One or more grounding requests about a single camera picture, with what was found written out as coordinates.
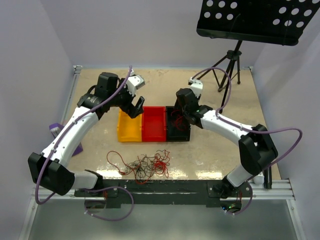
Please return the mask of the red plastic bin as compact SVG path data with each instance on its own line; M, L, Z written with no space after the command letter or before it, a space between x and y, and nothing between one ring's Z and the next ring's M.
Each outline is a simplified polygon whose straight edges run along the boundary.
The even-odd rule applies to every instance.
M166 108L145 106L142 115L142 142L165 142L167 140Z

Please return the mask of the black plastic bin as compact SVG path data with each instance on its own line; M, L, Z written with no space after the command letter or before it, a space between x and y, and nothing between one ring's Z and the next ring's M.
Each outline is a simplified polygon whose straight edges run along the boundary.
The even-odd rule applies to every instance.
M174 124L174 107L166 106L166 141L167 142L189 142L191 136L191 125Z

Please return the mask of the yellow plastic bin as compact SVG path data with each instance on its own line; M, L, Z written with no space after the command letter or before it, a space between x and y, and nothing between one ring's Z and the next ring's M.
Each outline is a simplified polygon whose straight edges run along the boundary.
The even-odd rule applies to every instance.
M142 142L142 114L130 118L121 109L117 122L117 139L120 143Z

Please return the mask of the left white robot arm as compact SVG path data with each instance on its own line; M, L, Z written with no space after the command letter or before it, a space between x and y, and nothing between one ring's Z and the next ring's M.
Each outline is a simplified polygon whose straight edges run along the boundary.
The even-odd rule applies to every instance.
M125 78L102 72L97 84L80 97L71 118L52 143L41 153L33 152L28 157L36 186L60 196L71 189L86 189L92 196L99 196L104 190L102 176L90 170L79 173L68 170L70 159L84 136L110 108L119 108L131 119L141 115L145 98L139 97L136 104L132 101L144 85L144 79L133 71Z

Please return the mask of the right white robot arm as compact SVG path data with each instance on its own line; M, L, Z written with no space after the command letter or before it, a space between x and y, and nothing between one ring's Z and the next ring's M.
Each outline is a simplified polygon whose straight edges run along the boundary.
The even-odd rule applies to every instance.
M199 105L190 88L181 88L176 92L174 107L181 111L189 124L217 133L238 146L240 164L215 187L223 199L235 196L244 182L260 174L278 157L265 126L241 125L229 118L223 120L213 108Z

